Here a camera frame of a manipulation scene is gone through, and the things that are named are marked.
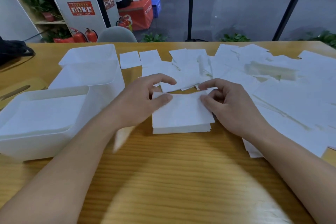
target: plant pot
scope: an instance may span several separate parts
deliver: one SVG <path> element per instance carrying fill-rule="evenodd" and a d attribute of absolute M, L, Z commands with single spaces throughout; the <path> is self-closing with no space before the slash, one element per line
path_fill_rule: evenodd
<path fill-rule="evenodd" d="M 54 43 L 74 43 L 75 40 L 73 37 L 69 37 L 66 39 L 54 38 Z"/>
<path fill-rule="evenodd" d="M 55 16 L 53 16 L 50 12 L 42 13 L 46 21 L 53 22 L 56 20 Z"/>

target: chair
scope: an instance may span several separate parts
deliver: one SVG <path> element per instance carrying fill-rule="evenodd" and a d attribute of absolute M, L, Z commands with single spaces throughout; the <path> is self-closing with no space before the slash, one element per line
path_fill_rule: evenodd
<path fill-rule="evenodd" d="M 127 28 L 114 26 L 105 29 L 97 40 L 98 43 L 137 43 L 137 39 Z"/>

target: white shelf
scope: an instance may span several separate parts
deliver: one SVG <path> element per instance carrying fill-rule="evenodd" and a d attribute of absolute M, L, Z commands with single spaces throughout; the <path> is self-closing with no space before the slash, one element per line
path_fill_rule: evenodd
<path fill-rule="evenodd" d="M 54 25 L 54 24 L 66 24 L 65 21 L 38 21 L 34 23 L 35 25 Z"/>

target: red box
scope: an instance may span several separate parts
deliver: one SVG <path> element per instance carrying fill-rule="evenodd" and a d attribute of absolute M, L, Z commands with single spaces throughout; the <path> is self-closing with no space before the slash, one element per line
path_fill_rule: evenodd
<path fill-rule="evenodd" d="M 130 6 L 118 10 L 120 16 L 129 16 L 133 30 L 149 29 L 153 20 L 151 0 L 132 2 Z"/>

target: white plastic box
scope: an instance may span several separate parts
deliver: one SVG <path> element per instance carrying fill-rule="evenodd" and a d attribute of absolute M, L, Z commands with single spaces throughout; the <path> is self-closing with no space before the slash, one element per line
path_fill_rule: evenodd
<path fill-rule="evenodd" d="M 124 88 L 125 83 L 117 60 L 100 63 L 66 65 L 50 84 L 49 89 L 90 86 L 99 94 L 103 107 L 107 106 Z"/>
<path fill-rule="evenodd" d="M 59 97 L 86 95 L 75 123 L 64 131 L 41 132 L 35 131 L 29 135 L 17 135 L 15 128 L 13 134 L 0 134 L 0 153 L 15 159 L 25 161 L 31 159 L 49 158 L 55 156 L 80 129 L 101 110 L 101 103 L 97 101 L 97 92 L 89 86 L 72 87 L 54 90 L 37 90 L 24 92 L 16 96 L 0 112 L 0 131 L 3 125 L 14 116 L 23 101 L 53 99 Z"/>
<path fill-rule="evenodd" d="M 58 64 L 64 68 L 66 65 L 70 64 L 103 62 L 106 60 L 118 60 L 114 44 L 72 48 L 68 50 Z"/>

